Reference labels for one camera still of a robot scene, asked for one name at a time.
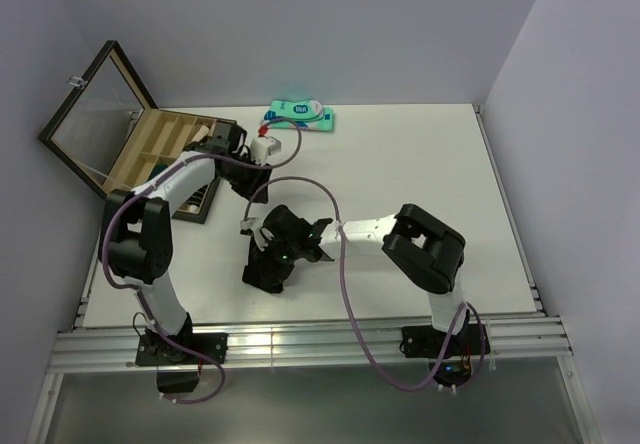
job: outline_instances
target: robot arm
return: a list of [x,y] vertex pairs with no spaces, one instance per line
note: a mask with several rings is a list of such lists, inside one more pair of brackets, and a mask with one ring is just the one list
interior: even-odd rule
[[[263,220],[246,221],[243,227],[243,233],[253,237],[242,280],[270,293],[282,292],[297,259],[340,258],[340,235],[333,219],[309,224],[281,205]],[[427,292],[432,326],[446,333],[463,301],[456,276],[464,260],[464,238],[413,204],[383,218],[345,222],[342,228],[348,241],[346,255],[389,257]],[[454,334],[463,330],[465,322],[458,321]]]
[[[168,273],[173,255],[171,216],[189,196],[216,176],[229,181],[231,188],[246,198],[269,180],[271,168],[247,169],[234,162],[263,166],[270,155],[280,150],[280,142],[259,136],[251,142],[250,152],[243,153],[245,138],[246,132],[240,126],[218,124],[212,136],[189,144],[171,166],[150,181],[129,192],[116,190],[107,196],[99,255],[107,226],[118,209],[134,196],[146,193],[117,222],[107,244],[109,266],[116,276],[123,278],[125,285],[136,289],[136,298],[148,318],[148,340],[176,362],[184,356],[160,339],[154,327],[160,325],[171,340],[188,346],[191,319],[178,301]],[[194,159],[203,153],[226,156],[233,161]],[[256,202],[267,200],[267,193],[262,192]]]

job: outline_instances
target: teal package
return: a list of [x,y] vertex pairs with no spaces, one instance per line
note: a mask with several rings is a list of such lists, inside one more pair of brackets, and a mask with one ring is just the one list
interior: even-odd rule
[[278,116],[288,117],[296,121],[315,121],[323,113],[323,105],[316,100],[289,102],[289,101],[273,101],[269,110],[275,112]]
[[[265,121],[271,121],[273,119],[277,119],[278,116],[274,111],[269,110],[264,115]],[[333,123],[334,123],[334,113],[333,109],[330,107],[324,108],[324,115],[320,119],[316,119],[313,121],[296,121],[298,127],[305,131],[321,131],[321,132],[331,132],[333,131]],[[272,129],[293,129],[294,125],[288,121],[282,122],[274,122],[269,127]]]

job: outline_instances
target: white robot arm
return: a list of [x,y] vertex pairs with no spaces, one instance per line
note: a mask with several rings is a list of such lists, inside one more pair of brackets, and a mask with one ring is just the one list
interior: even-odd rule
[[[347,237],[346,255],[386,256],[418,287],[425,290],[432,326],[446,333],[463,302],[456,281],[464,259],[464,238],[420,207],[405,204],[397,214],[364,221],[314,224],[295,216],[286,206],[274,208],[264,219],[243,222],[251,234],[249,260],[242,279],[270,293],[283,290],[297,259],[333,261],[340,256],[341,225]],[[458,320],[454,334],[464,326]]]

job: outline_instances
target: cable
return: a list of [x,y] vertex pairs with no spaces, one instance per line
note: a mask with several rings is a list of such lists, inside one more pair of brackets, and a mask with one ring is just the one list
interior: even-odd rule
[[288,121],[291,122],[294,126],[296,131],[298,132],[298,142],[296,144],[296,148],[293,151],[293,153],[291,154],[291,156],[289,156],[287,159],[285,159],[282,162],[279,162],[277,164],[273,164],[270,166],[256,166],[253,164],[248,164],[245,162],[241,162],[241,161],[236,161],[235,159],[228,157],[228,156],[220,156],[217,154],[199,154],[196,156],[192,156],[188,159],[185,159],[184,161],[181,161],[182,164],[177,165],[173,168],[170,168],[167,172],[160,174],[157,178],[157,181],[154,183],[154,185],[149,185],[148,187],[146,187],[144,190],[142,190],[139,194],[134,195],[132,198],[130,198],[128,201],[126,201],[113,215],[113,217],[111,218],[111,221],[109,222],[109,225],[107,226],[107,229],[104,233],[104,238],[102,240],[102,253],[100,255],[100,260],[102,261],[102,270],[104,272],[105,278],[107,280],[107,282],[109,283],[109,285],[111,285],[111,287],[115,288],[115,289],[132,289],[134,291],[136,291],[136,294],[138,296],[138,299],[140,301],[140,305],[142,306],[144,312],[146,313],[147,317],[150,319],[150,322],[155,330],[155,332],[170,346],[172,346],[174,349],[177,349],[179,351],[185,352],[187,354],[190,354],[194,357],[197,357],[199,359],[202,359],[203,361],[208,362],[209,364],[213,364],[218,371],[220,372],[220,382],[218,383],[218,386],[209,394],[207,394],[204,397],[200,397],[197,399],[177,399],[177,398],[173,398],[170,396],[165,396],[163,395],[164,398],[174,402],[174,403],[179,403],[179,404],[197,404],[200,402],[205,402],[208,401],[209,399],[211,399],[212,397],[214,397],[216,394],[218,394],[220,392],[220,390],[222,389],[222,386],[224,386],[224,382],[226,380],[226,375],[224,372],[224,369],[222,368],[222,366],[215,360],[213,360],[212,358],[210,358],[209,356],[206,356],[200,352],[194,351],[192,349],[189,349],[185,346],[182,346],[181,344],[178,344],[177,342],[173,341],[169,335],[165,332],[164,329],[162,329],[162,327],[160,326],[160,324],[158,324],[157,320],[155,319],[154,315],[153,315],[153,311],[151,310],[151,307],[149,306],[149,303],[147,302],[147,300],[145,299],[144,295],[142,294],[142,292],[140,292],[140,288],[139,286],[136,286],[135,284],[119,284],[115,281],[113,275],[111,274],[111,269],[109,268],[109,242],[111,241],[111,236],[113,234],[113,231],[117,225],[117,223],[120,221],[120,218],[122,217],[122,215],[126,212],[127,209],[129,209],[131,206],[133,206],[136,202],[138,202],[140,199],[142,199],[143,197],[148,196],[149,194],[151,194],[151,192],[153,192],[154,189],[157,188],[157,186],[161,185],[162,183],[164,183],[167,179],[169,179],[171,176],[173,176],[176,172],[178,172],[180,169],[182,169],[183,167],[185,167],[187,164],[197,161],[199,159],[213,159],[213,160],[218,160],[218,161],[223,161],[223,162],[229,162],[232,164],[236,164],[240,167],[244,167],[247,169],[257,169],[257,170],[267,170],[267,169],[277,169],[279,167],[285,166],[287,164],[289,164],[291,161],[293,161],[296,156],[298,155],[298,153],[300,152],[300,147],[302,146],[302,131],[300,130],[300,127],[298,126],[298,124],[293,120],[293,119],[289,119],[289,118],[278,118],[278,119],[274,119],[273,121],[267,123],[267,124],[263,124],[260,129],[263,129],[266,127],[268,127],[270,124],[275,123],[275,122],[281,122],[281,121]]
[[[247,207],[245,208],[244,219],[246,220],[249,217],[249,210],[251,209],[251,205],[253,204],[253,201],[256,199],[256,197],[260,194],[260,192],[266,189],[271,184],[275,184],[276,182],[282,182],[282,181],[302,181],[302,182],[308,182],[310,184],[313,184],[314,186],[317,186],[320,189],[322,189],[322,191],[324,191],[324,193],[327,195],[327,197],[331,201],[331,204],[333,205],[333,211],[335,214],[336,222],[338,223],[338,232],[340,234],[339,275],[340,275],[340,290],[342,292],[342,300],[344,301],[344,306],[347,311],[347,316],[349,317],[349,323],[351,324],[351,329],[353,329],[353,332],[356,336],[356,340],[358,341],[358,344],[360,345],[362,352],[364,352],[364,355],[366,356],[371,366],[380,375],[380,377],[382,377],[382,379],[384,379],[387,383],[389,383],[390,385],[392,385],[393,387],[395,387],[400,391],[416,392],[426,388],[433,381],[434,376],[436,375],[436,373],[440,369],[440,366],[444,362],[444,355],[447,350],[447,347],[449,346],[449,341],[451,341],[451,337],[453,336],[453,330],[455,329],[458,319],[462,315],[463,311],[466,308],[469,308],[473,313],[473,315],[475,316],[478,325],[482,326],[482,321],[480,320],[480,316],[478,315],[478,312],[476,311],[475,307],[473,307],[468,302],[463,302],[460,304],[460,306],[458,306],[458,310],[453,316],[451,325],[449,326],[447,334],[445,335],[445,338],[442,343],[442,347],[440,348],[440,352],[438,354],[438,358],[435,362],[435,365],[431,369],[431,372],[429,372],[427,377],[422,382],[413,386],[408,386],[396,380],[393,376],[388,374],[380,364],[378,364],[378,362],[375,360],[375,358],[371,354],[371,351],[369,350],[369,347],[367,346],[367,343],[364,340],[362,331],[360,331],[360,328],[358,327],[358,322],[353,313],[353,308],[351,307],[351,302],[349,301],[349,294],[347,293],[347,284],[346,284],[346,277],[345,277],[346,276],[345,261],[346,261],[346,254],[347,254],[347,236],[345,235],[344,229],[342,228],[342,224],[341,224],[342,221],[340,220],[340,209],[338,208],[338,201],[336,200],[335,196],[331,193],[331,191],[329,191],[329,189],[327,189],[324,185],[320,184],[318,181],[309,179],[307,177],[300,177],[300,176],[278,177],[278,178],[272,179],[271,181],[265,182],[260,187],[258,187],[258,189],[255,190],[253,195],[249,198],[249,202],[247,203]],[[476,378],[476,375],[480,372],[480,369],[482,369],[482,364],[484,363],[484,358],[485,358],[485,352],[486,352],[485,337],[483,333],[481,344],[480,344],[480,360],[478,362],[478,367],[476,371],[472,374],[472,376],[469,378],[469,380],[465,384],[458,386],[458,389],[468,385]]]
[[133,315],[133,319],[131,321],[131,327],[133,327],[133,330],[136,331],[136,334],[138,334],[138,337],[140,338],[140,340],[143,341],[142,334],[140,334],[140,331],[138,331],[138,328],[136,327],[136,317],[138,316],[144,317],[144,313],[138,311]]

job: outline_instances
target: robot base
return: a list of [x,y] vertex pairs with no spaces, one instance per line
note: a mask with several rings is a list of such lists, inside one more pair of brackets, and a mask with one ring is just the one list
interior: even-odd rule
[[[189,340],[189,349],[193,349],[205,356],[209,356],[214,361],[223,364],[227,354],[227,339],[229,335],[224,332],[193,334]],[[158,350],[156,346],[149,346],[146,336],[143,336],[138,343],[136,354],[136,366],[138,367],[162,367],[200,364],[200,359],[190,354],[182,354],[183,358],[179,362],[175,358],[169,358]]]

